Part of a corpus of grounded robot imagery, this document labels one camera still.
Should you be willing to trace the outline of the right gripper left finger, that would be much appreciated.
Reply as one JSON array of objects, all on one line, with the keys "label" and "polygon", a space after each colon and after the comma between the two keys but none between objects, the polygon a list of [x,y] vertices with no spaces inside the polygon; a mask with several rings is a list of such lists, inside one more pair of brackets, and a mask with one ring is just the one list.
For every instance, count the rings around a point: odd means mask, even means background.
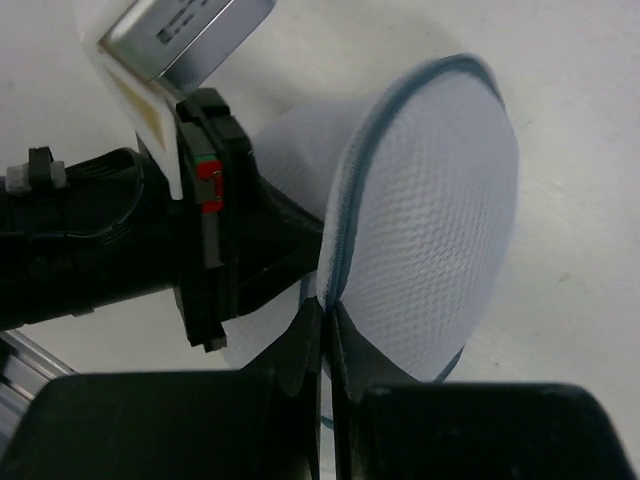
[{"label": "right gripper left finger", "polygon": [[5,479],[316,479],[322,307],[244,368],[49,382],[1,461]]}]

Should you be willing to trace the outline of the white mesh laundry bag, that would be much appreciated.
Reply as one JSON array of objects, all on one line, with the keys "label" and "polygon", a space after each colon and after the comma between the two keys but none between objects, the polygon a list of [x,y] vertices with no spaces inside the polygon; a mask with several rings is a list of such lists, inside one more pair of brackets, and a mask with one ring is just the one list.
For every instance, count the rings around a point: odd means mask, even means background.
[{"label": "white mesh laundry bag", "polygon": [[304,295],[423,382],[444,380],[481,319],[513,231],[519,148],[479,58],[425,62],[380,92],[298,105],[253,136],[260,174],[324,224],[314,279],[229,322],[253,360]]}]

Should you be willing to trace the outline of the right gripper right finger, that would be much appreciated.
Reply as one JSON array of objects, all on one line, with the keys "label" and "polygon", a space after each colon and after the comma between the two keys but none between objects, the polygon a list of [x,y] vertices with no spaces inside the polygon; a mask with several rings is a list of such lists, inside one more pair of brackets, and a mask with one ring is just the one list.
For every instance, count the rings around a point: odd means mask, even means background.
[{"label": "right gripper right finger", "polygon": [[340,479],[633,479],[586,390],[558,383],[421,383],[337,304],[327,319]]}]

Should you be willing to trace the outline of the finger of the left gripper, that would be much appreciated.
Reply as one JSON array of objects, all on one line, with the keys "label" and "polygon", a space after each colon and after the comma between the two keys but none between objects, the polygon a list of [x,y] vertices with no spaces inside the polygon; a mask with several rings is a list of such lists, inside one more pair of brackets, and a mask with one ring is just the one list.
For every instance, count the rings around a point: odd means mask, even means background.
[{"label": "finger of the left gripper", "polygon": [[248,315],[315,270],[323,222],[259,173],[251,152],[234,162],[237,262],[232,318]]}]

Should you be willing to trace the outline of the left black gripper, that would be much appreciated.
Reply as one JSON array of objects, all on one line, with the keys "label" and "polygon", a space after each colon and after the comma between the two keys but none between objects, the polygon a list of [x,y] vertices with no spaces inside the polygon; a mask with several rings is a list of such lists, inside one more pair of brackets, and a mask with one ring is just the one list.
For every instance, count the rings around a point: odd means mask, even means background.
[{"label": "left black gripper", "polygon": [[172,290],[189,343],[224,348],[238,277],[231,154],[219,127],[230,117],[212,88],[179,103],[179,199],[146,146],[64,167],[60,187],[51,151],[31,149],[32,189],[1,188],[2,329]]}]

